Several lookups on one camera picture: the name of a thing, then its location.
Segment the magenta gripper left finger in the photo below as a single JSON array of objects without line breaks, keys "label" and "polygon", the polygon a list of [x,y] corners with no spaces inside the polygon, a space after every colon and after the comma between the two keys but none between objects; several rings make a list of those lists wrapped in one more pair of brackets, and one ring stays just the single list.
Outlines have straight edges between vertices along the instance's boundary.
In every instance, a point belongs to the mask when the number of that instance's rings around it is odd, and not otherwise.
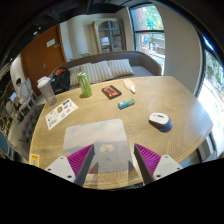
[{"label": "magenta gripper left finger", "polygon": [[66,156],[59,156],[52,162],[46,171],[59,176],[69,182],[82,186],[93,160],[94,145],[86,146],[77,152]]}]

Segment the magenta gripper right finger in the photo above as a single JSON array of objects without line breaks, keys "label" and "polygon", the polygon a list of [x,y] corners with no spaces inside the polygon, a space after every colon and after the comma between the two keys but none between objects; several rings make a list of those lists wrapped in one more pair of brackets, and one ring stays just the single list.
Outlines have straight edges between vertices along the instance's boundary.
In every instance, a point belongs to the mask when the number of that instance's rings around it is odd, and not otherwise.
[{"label": "magenta gripper right finger", "polygon": [[145,185],[182,169],[169,155],[162,155],[139,145],[134,145],[134,155],[138,162]]}]

